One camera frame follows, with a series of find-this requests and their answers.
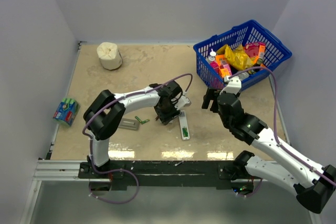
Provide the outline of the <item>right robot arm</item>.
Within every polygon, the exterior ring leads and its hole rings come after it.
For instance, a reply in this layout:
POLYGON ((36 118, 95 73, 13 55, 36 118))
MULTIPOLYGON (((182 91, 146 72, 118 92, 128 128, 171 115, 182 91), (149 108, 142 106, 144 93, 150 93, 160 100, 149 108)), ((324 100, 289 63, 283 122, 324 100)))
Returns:
POLYGON ((335 192, 335 167, 316 163, 277 138, 265 122, 244 112, 238 97, 209 88, 203 97, 202 109, 218 113, 224 128, 236 139, 266 153, 276 163, 268 164, 244 151, 235 159, 235 175, 265 179, 294 194, 310 212, 320 214, 335 192))

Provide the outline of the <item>white remote control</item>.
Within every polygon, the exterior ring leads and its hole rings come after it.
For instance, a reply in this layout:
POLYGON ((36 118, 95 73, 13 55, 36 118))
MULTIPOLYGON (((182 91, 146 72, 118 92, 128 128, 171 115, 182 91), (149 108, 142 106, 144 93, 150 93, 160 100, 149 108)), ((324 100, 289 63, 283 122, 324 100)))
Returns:
POLYGON ((186 141, 190 139, 190 132, 188 129, 188 124, 187 124, 187 118, 185 111, 181 111, 181 114, 178 117, 179 123, 180 123, 180 130, 181 130, 181 136, 182 140, 186 141))

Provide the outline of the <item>grey remote control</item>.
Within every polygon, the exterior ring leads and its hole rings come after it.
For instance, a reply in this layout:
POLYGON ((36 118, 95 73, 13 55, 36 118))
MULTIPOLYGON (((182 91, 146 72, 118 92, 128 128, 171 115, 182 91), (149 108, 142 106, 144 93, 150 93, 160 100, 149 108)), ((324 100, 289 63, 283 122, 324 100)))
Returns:
POLYGON ((133 119, 124 119, 122 118, 118 128, 125 130, 137 131, 139 129, 140 122, 138 120, 133 119))

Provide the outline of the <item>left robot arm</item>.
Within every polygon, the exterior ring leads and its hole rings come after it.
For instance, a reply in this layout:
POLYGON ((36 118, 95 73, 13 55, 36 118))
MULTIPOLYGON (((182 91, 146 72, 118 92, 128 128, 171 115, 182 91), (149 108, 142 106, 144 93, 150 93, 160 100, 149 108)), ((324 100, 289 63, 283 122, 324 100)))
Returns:
POLYGON ((144 89, 129 93, 111 93, 103 90, 83 114, 86 123, 84 130, 89 130, 90 154, 93 163, 90 171, 97 178, 108 174, 110 137, 127 113, 153 107, 158 119, 167 125, 181 114, 181 109, 191 104, 176 81, 163 84, 151 84, 144 89))

